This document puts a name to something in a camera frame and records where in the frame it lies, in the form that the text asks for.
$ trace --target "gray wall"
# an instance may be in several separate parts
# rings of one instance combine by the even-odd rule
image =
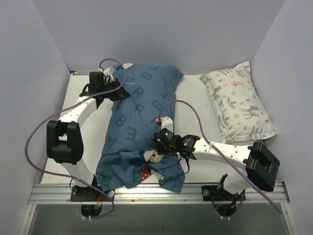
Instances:
[[[313,1],[286,0],[252,61],[262,103],[278,127],[267,141],[281,160],[300,235],[313,229]]]
[[[0,3],[0,233],[15,235],[38,172],[23,148],[31,130],[60,108],[69,72],[31,0]],[[43,166],[45,130],[32,142]]]
[[[102,58],[186,74],[252,59],[285,0],[33,0],[71,70]]]

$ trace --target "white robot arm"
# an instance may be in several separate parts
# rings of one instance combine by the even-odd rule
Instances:
[[[181,137],[173,132],[169,117],[156,120],[161,130],[154,134],[156,151],[160,154],[178,154],[186,160],[211,160],[226,164],[225,159],[212,147],[218,148],[232,164],[240,169],[259,189],[273,191],[279,168],[279,160],[260,142],[252,146],[236,146],[211,142],[193,135]],[[219,184],[223,190],[235,195],[251,188],[241,175],[223,175]]]
[[[60,163],[71,176],[95,187],[98,187],[96,177],[89,171],[82,159],[84,145],[80,127],[98,109],[105,98],[116,101],[128,98],[130,95],[123,88],[120,88],[115,92],[99,95],[85,102],[83,100],[88,96],[113,90],[118,86],[120,86],[120,83],[113,78],[111,68],[104,72],[91,72],[89,74],[89,84],[84,87],[76,102],[82,104],[58,120],[49,121],[46,127],[47,156]],[[88,188],[79,180],[74,180],[77,187]]]

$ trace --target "cable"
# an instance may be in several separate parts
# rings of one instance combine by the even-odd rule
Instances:
[[[181,159],[182,159],[182,157],[180,157],[180,159],[178,160],[178,164],[177,164],[178,170],[179,170],[181,173],[183,173],[183,174],[188,174],[189,171],[190,171],[189,159],[188,159],[188,158],[185,159],[185,160],[186,160],[187,167],[188,167],[187,172],[184,172],[184,171],[181,170],[180,167],[179,167],[179,164],[180,164]]]
[[[111,80],[111,76],[104,74],[104,85],[109,84],[109,83],[110,83],[110,80]]]
[[[69,182],[69,189],[72,191],[72,188],[70,187],[70,184],[72,183],[72,181],[73,181],[73,178],[71,178],[71,180],[70,180],[70,182]]]
[[[96,203],[96,205],[97,205],[98,207],[101,207],[100,201],[101,201],[102,199],[103,199],[103,195],[100,195],[100,196],[98,197],[97,203]]]
[[[158,119],[160,119],[160,117],[161,117],[161,114],[162,114],[162,112],[163,112],[163,110],[165,109],[165,107],[166,106],[168,106],[169,104],[171,104],[171,103],[174,103],[174,102],[180,102],[180,103],[184,103],[184,104],[186,104],[187,106],[189,106],[191,109],[192,109],[192,111],[194,111],[194,113],[195,113],[195,115],[197,116],[197,119],[198,119],[198,122],[199,122],[199,127],[200,127],[200,131],[201,131],[201,134],[202,134],[202,136],[203,136],[203,138],[204,138],[204,140],[208,143],[208,144],[210,144],[211,143],[211,141],[209,141],[207,138],[206,138],[206,136],[205,136],[205,134],[204,134],[204,131],[203,131],[203,128],[202,128],[202,124],[201,124],[201,120],[200,120],[200,117],[199,117],[199,115],[198,115],[198,113],[197,113],[197,111],[195,110],[195,108],[194,107],[192,107],[190,104],[188,104],[186,101],[183,101],[183,100],[172,100],[172,101],[169,101],[169,102],[167,102],[163,107],[162,107],[162,109],[160,110],[160,113],[159,113],[159,115],[158,115]],[[252,186],[252,188],[254,189],[254,190],[256,190],[259,194],[261,194],[266,200],[268,200],[268,202],[269,203],[271,203],[272,204],[272,206],[280,213],[280,214],[282,214],[282,212],[281,212],[281,210],[278,208],[278,206],[262,191],[262,190],[260,190],[248,177],[246,177],[216,146],[214,146],[213,144],[212,144],[212,147],[220,154],[220,156],[232,167],[232,168],[234,168],[234,170],[238,173],[238,174],[240,174],[251,186]]]
[[[111,58],[102,60],[101,63],[100,63],[100,65],[101,65],[103,62],[108,61],[108,60],[115,61],[115,62],[118,63],[120,66],[122,66],[122,64],[119,63],[117,60],[111,59]],[[110,211],[107,211],[107,212],[103,213],[102,215],[98,215],[98,216],[95,216],[95,217],[93,217],[93,218],[100,218],[100,217],[103,217],[103,216],[105,216],[105,215],[111,213],[112,211],[114,211],[114,208],[115,208],[114,201],[113,201],[106,193],[104,193],[102,190],[100,190],[100,189],[98,189],[98,188],[96,188],[96,187],[94,187],[94,186],[88,184],[87,182],[85,182],[85,181],[83,181],[83,180],[81,180],[81,179],[78,179],[78,178],[75,177],[75,176],[65,175],[65,174],[61,174],[61,173],[56,173],[56,172],[47,171],[47,170],[41,169],[40,167],[36,166],[36,165],[31,161],[31,159],[30,159],[30,157],[29,157],[29,155],[28,155],[28,146],[29,146],[29,143],[30,143],[32,137],[33,137],[34,134],[38,131],[38,129],[39,129],[46,121],[50,120],[50,119],[53,118],[54,116],[56,116],[56,115],[58,115],[58,114],[60,114],[60,113],[62,113],[62,112],[66,112],[66,111],[68,111],[68,110],[70,110],[70,109],[74,109],[74,108],[76,108],[77,106],[81,105],[82,103],[86,102],[87,100],[92,99],[92,98],[95,98],[95,97],[98,96],[98,95],[108,94],[108,93],[115,92],[115,91],[117,91],[118,89],[120,89],[120,88],[125,84],[126,78],[127,78],[127,72],[126,72],[126,70],[123,70],[123,71],[124,71],[124,79],[123,79],[123,82],[121,83],[120,86],[118,86],[117,88],[115,88],[115,89],[113,89],[113,90],[110,90],[110,91],[100,92],[100,93],[97,93],[97,94],[93,94],[93,95],[87,97],[87,98],[84,99],[83,101],[81,101],[81,102],[79,102],[79,103],[77,103],[77,104],[75,104],[75,105],[73,105],[73,106],[70,106],[70,107],[65,108],[65,109],[63,109],[63,110],[60,110],[60,111],[57,111],[57,112],[55,112],[54,114],[51,114],[50,116],[48,116],[47,118],[45,118],[42,122],[40,122],[40,123],[35,127],[35,129],[30,133],[30,135],[29,135],[29,137],[27,138],[26,143],[25,143],[24,153],[25,153],[26,160],[27,160],[27,162],[28,162],[33,168],[35,168],[36,170],[38,170],[38,171],[40,171],[40,172],[42,172],[42,173],[50,174],[50,175],[63,176],[63,177],[68,177],[68,178],[77,180],[77,181],[81,182],[82,184],[84,184],[84,185],[86,185],[86,186],[92,188],[93,190],[96,190],[97,192],[101,193],[101,194],[104,195],[106,198],[108,198],[108,200],[112,203],[112,209],[111,209]]]
[[[215,211],[216,211],[217,215],[218,215],[218,216],[222,216],[223,218],[231,218],[231,217],[234,217],[234,216],[238,213],[238,211],[239,211],[239,209],[240,209],[240,207],[241,207],[241,205],[242,205],[242,203],[243,203],[243,201],[244,201],[245,192],[246,192],[246,191],[243,190],[243,191],[241,192],[241,194],[240,194],[235,200],[233,200],[231,203],[229,203],[229,204],[220,204],[220,205],[217,205],[217,206],[215,206],[214,201],[212,200],[211,195],[209,194],[210,199],[211,199],[211,201],[212,201],[212,204],[213,204],[213,206],[214,206],[214,208],[215,208]],[[239,199],[240,197],[241,197],[240,204],[239,204],[239,206],[237,207],[236,211],[235,211],[232,215],[225,216],[225,214],[221,214],[221,213],[218,212],[218,210],[219,210],[220,207],[231,207],[231,206],[233,206],[234,203],[237,203],[237,201],[238,201],[238,199]]]

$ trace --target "white surface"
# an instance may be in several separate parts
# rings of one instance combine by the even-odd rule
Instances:
[[[81,103],[83,100],[87,99],[88,96],[83,96],[83,97],[78,97],[77,103]],[[80,104],[76,108],[72,109],[70,112],[62,116],[59,120],[61,122],[67,122],[70,123],[72,121],[76,122],[79,124],[79,126],[83,126],[84,122],[88,119],[90,114],[92,112],[97,110],[97,102],[96,100],[89,99],[85,101],[84,103]]]
[[[26,162],[24,145],[34,127],[60,109],[69,72],[31,0],[1,1],[0,21],[0,233],[16,235],[40,175]],[[43,167],[44,128],[29,150]]]
[[[88,76],[73,75],[70,79],[64,108],[74,104],[82,88],[89,82]],[[211,141],[220,142],[221,133],[206,87],[196,76],[185,76],[176,91],[177,99],[190,103],[198,111],[203,130]],[[111,117],[112,102],[105,99],[98,110],[93,112],[81,128],[84,155],[83,159],[91,172],[95,172],[105,141],[106,130]],[[201,137],[199,124],[193,111],[182,103],[176,104],[175,133],[182,136],[191,134]],[[190,161],[190,172],[186,175],[186,183],[218,182],[225,173],[235,173],[228,165],[206,160]],[[66,170],[54,160],[48,159],[46,170],[64,173]],[[42,184],[69,183],[68,178],[44,174]],[[153,175],[144,183],[157,183]]]
[[[33,0],[70,70],[172,64],[207,73],[252,59],[285,0]]]
[[[312,9],[312,0],[287,0],[251,66],[253,84],[277,125],[278,136],[266,144],[281,161],[279,179],[299,235],[313,230]]]

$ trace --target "floral pillow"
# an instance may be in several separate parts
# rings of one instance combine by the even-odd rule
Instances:
[[[222,143],[263,140],[277,135],[250,77],[249,61],[232,69],[199,74],[222,133]]]

